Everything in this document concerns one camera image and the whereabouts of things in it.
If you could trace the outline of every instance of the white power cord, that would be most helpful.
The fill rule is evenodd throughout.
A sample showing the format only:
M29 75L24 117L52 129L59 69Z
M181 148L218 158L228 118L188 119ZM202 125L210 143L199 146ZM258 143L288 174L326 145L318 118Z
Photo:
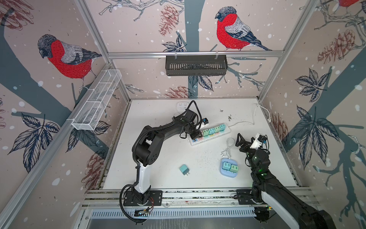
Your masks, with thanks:
M229 145L229 140L232 139L234 141L234 143L232 145ZM235 145L235 139L230 137L226 140L226 146L227 148L224 151L221 151L221 157L227 157L227 158L231 158L231 152L230 149Z
M255 111L257 110L257 107L262 107L263 109L265 109L265 110L268 112L268 119L267 119L267 121L268 121L268 122L271 122L272 120L271 120L271 117L270 117L269 110L267 110L267 108L265 108L265 107L263 107L263 106L259 105L258 103L256 103L256 105L257 105L257 106L255 107L255 109L254 109L254 113L253 113L253 123L251 123L251 122L237 122L237 123L235 123L234 125L229 126L229 127L233 127L233 126L235 126L236 124L239 124L239 123L248 123L248 124L250 124L250 125L254 125L254 116L255 116Z

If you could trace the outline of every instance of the gray floor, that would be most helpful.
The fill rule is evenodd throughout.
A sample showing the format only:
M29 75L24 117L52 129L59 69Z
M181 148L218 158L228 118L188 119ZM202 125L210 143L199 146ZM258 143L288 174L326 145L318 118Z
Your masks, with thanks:
M143 225L135 225L129 219L92 219L88 229L289 229L278 216L273 215L267 224L259 223L253 217L242 218L184 218L184 219L149 219Z

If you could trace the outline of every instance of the white plug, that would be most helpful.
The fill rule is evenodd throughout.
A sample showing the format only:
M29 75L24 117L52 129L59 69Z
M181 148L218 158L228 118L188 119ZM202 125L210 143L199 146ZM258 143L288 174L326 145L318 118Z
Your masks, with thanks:
M177 111L183 113L186 111L189 103L188 102L178 102L177 103Z

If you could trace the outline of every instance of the bird wing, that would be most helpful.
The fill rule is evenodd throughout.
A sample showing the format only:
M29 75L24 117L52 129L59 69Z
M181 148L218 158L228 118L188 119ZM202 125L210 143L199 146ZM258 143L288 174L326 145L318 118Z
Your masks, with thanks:
M77 65L83 62L83 49L80 46L69 45L62 41L61 44L65 50L65 54L61 58L63 63Z
M233 38L240 39L245 37L249 32L250 28L244 24L239 17L236 17L234 24L225 26L225 31Z

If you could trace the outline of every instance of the mesh basket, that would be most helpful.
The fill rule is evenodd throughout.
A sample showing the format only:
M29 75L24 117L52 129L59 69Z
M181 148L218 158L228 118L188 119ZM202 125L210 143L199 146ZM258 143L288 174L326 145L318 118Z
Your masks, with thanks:
M106 70L72 122L77 130L94 130L121 79L119 70Z
M225 75L228 69L226 55L167 56L165 69L168 76Z

